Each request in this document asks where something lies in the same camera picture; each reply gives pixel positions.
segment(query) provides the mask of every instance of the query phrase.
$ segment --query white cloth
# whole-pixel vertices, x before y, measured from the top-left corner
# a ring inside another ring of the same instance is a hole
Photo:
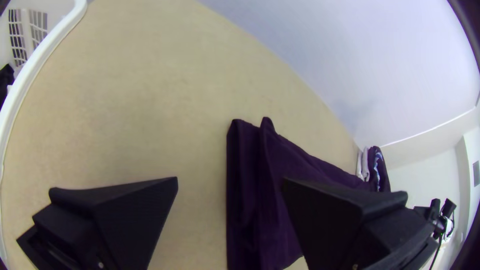
[[[358,150],[358,157],[356,158],[356,176],[360,179],[364,179],[362,175],[362,155],[364,153],[361,150]]]
[[[369,147],[363,149],[363,154],[361,155],[361,178],[364,181],[370,179],[370,170],[369,170]]]

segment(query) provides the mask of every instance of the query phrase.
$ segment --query purple towel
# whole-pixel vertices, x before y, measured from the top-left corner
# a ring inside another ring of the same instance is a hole
[[[357,190],[376,189],[278,135],[267,117],[260,128],[233,120],[226,155],[229,270],[280,270],[302,256],[280,191],[283,177]]]

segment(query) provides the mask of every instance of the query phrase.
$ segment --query laundry basket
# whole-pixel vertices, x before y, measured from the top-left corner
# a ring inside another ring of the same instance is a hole
[[[86,0],[10,0],[0,16],[0,69],[9,64],[15,77],[0,109],[0,181],[10,132],[30,85],[86,11]],[[0,258],[8,264],[1,222]]]

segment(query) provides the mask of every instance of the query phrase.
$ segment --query beige carpet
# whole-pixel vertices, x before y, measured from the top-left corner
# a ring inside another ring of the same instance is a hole
[[[357,147],[321,100],[258,41],[194,0],[95,0],[34,81],[1,183],[11,269],[51,187],[177,176],[149,269],[226,268],[226,132],[263,116],[351,173]],[[306,269],[304,261],[292,269]]]

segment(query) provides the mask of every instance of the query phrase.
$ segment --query black cable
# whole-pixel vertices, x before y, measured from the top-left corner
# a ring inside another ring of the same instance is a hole
[[[444,234],[440,234],[440,240],[438,240],[438,248],[436,249],[435,256],[433,257],[433,260],[431,261],[430,264],[430,270],[432,270],[432,267],[434,267],[435,260],[437,259],[437,255],[439,254],[440,247],[442,246],[442,238],[444,237]]]

